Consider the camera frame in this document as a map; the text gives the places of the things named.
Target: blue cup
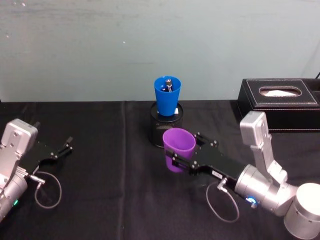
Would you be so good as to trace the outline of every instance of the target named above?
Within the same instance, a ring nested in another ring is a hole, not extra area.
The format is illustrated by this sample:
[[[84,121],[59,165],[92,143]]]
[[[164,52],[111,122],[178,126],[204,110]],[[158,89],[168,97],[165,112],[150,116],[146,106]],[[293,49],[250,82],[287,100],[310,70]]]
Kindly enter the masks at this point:
[[[171,79],[173,91],[162,91],[166,87],[166,80]],[[156,99],[156,107],[162,116],[172,116],[175,114],[181,82],[174,76],[162,76],[154,82],[154,91]]]

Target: cable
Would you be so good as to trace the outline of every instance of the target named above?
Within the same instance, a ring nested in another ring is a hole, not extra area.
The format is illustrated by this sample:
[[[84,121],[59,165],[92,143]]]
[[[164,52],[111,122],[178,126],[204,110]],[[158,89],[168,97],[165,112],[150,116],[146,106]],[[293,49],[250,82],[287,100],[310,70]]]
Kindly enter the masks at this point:
[[[34,192],[35,202],[36,202],[40,207],[42,207],[42,208],[44,208],[44,209],[53,209],[53,208],[55,208],[55,207],[60,203],[61,197],[62,197],[62,187],[61,187],[61,184],[60,184],[58,178],[56,178],[56,176],[54,176],[53,174],[48,173],[48,172],[45,172],[45,171],[37,171],[36,173],[51,176],[51,177],[53,177],[53,178],[56,180],[56,182],[57,182],[58,185],[59,185],[59,199],[58,199],[58,201],[57,201],[54,205],[52,205],[52,206],[42,205],[42,204],[39,202],[38,197],[37,197],[37,195],[38,195],[38,190],[40,189],[40,186],[41,186],[41,184],[39,184],[38,187],[36,188],[35,192]]]
[[[207,201],[209,207],[211,208],[212,212],[213,212],[221,221],[223,221],[223,222],[225,222],[225,223],[233,224],[233,223],[235,223],[235,222],[239,219],[239,217],[240,217],[240,212],[239,212],[238,205],[237,205],[235,199],[231,196],[231,194],[230,194],[228,191],[223,191],[223,192],[225,192],[225,193],[230,197],[230,199],[232,200],[232,202],[233,202],[233,204],[234,204],[234,207],[235,207],[235,210],[236,210],[236,218],[235,218],[234,220],[227,220],[227,219],[222,218],[222,217],[215,211],[215,209],[212,207],[212,205],[211,205],[211,203],[210,203],[210,201],[209,201],[209,197],[208,197],[209,188],[210,188],[214,183],[215,183],[215,182],[210,183],[210,184],[208,185],[208,187],[206,188],[206,192],[205,192],[206,201]]]

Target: robotic arm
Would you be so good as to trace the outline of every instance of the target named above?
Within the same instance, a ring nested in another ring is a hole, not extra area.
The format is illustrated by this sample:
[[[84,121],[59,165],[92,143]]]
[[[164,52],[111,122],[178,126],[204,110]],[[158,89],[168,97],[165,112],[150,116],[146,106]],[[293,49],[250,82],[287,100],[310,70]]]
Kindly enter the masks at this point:
[[[197,150],[191,159],[171,150],[166,155],[176,167],[188,170],[191,175],[205,173],[220,179],[219,190],[225,186],[250,203],[284,216],[284,225],[297,238],[313,239],[320,232],[320,185],[305,183],[299,187],[288,184],[287,172],[273,156],[271,135],[264,112],[251,111],[240,123],[243,143],[249,145],[255,166],[244,165],[224,156],[218,142],[199,132],[194,135]]]
[[[34,175],[40,164],[55,162],[73,149],[70,146],[72,138],[62,150],[55,151],[41,142],[35,143],[37,134],[37,128],[20,119],[5,127],[0,145],[0,222],[26,191],[28,180],[38,182],[37,189],[45,183]]]

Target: black tablecloth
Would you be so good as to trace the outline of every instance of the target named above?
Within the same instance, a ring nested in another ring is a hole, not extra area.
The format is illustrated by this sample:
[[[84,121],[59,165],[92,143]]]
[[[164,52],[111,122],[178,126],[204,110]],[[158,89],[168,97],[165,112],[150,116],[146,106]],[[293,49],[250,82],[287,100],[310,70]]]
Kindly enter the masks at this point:
[[[232,101],[186,101],[183,127],[219,140],[225,155],[245,164],[254,159],[243,145]],[[30,184],[0,224],[6,240],[279,240],[294,239],[283,218],[251,209],[235,197],[240,219],[220,221],[209,209],[205,190],[213,178],[170,172],[163,149],[150,144],[151,102],[0,103],[0,131],[20,118],[41,122],[38,140],[60,147],[73,136],[74,151],[50,167],[62,185],[62,200],[40,208]],[[320,183],[319,133],[273,134],[275,159],[289,183]],[[226,218],[235,210],[214,188],[212,204]]]

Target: black mesh pen holder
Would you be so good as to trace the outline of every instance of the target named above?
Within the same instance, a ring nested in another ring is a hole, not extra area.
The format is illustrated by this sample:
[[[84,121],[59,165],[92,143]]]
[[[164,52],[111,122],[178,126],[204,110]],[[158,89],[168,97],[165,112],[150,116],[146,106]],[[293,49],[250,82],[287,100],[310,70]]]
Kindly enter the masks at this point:
[[[164,132],[171,128],[181,128],[184,110],[178,103],[176,112],[172,116],[162,116],[158,113],[157,104],[154,102],[150,109],[150,142],[159,147],[164,147],[162,136]]]

